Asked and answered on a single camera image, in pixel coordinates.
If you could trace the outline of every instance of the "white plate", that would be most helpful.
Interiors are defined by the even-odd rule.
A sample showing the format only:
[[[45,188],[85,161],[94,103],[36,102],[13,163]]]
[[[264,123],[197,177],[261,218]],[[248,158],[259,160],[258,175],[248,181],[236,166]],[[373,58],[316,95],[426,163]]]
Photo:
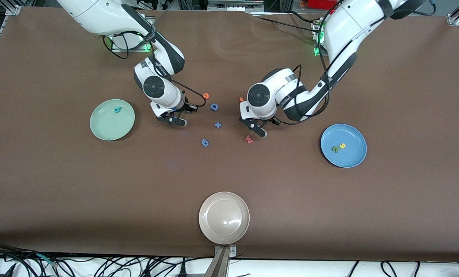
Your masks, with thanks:
[[[207,239],[216,244],[232,244],[241,239],[249,223],[247,204],[231,192],[212,194],[200,208],[200,229]]]
[[[132,106],[120,99],[102,102],[92,112],[89,126],[92,133],[101,140],[118,140],[132,129],[135,112]]]

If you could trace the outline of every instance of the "red object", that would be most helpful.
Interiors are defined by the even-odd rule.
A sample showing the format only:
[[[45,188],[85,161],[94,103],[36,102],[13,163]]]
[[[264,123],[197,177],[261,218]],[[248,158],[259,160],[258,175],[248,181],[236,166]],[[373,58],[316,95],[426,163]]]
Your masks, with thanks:
[[[329,10],[337,3],[336,0],[308,0],[309,8]]]

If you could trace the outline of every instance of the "robotic arm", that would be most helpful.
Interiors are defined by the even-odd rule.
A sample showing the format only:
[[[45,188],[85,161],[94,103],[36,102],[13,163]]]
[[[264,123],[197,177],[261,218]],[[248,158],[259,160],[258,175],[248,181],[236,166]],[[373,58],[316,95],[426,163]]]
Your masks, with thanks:
[[[330,65],[311,90],[299,81],[289,68],[277,68],[254,84],[247,101],[240,103],[240,121],[261,137],[268,121],[276,125],[277,106],[287,118],[303,121],[312,116],[319,103],[344,77],[356,60],[356,51],[363,40],[406,0],[345,0],[324,23],[321,47],[328,52]]]
[[[154,26],[128,5],[115,0],[57,0],[79,25],[95,35],[134,33],[156,47],[156,51],[134,68],[138,87],[152,101],[150,106],[158,121],[186,126],[182,111],[195,112],[183,92],[168,79],[185,65],[178,47],[161,35]]]

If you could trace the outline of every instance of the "black round joint cap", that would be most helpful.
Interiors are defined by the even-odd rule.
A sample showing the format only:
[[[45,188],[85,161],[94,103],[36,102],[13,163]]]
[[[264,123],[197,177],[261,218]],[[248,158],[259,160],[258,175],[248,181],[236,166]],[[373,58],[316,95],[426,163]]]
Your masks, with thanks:
[[[248,92],[248,102],[254,107],[265,105],[270,99],[270,91],[263,84],[256,84]]]
[[[164,94],[163,80],[157,76],[150,76],[144,81],[144,93],[152,98],[159,98]]]

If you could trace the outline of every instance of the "blue plate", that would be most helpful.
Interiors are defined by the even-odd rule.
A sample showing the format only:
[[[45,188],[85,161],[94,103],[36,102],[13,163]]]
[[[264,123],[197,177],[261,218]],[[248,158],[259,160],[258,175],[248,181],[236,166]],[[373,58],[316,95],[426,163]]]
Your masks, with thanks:
[[[366,140],[351,125],[335,124],[328,127],[320,143],[325,158],[341,168],[353,168],[366,157]]]

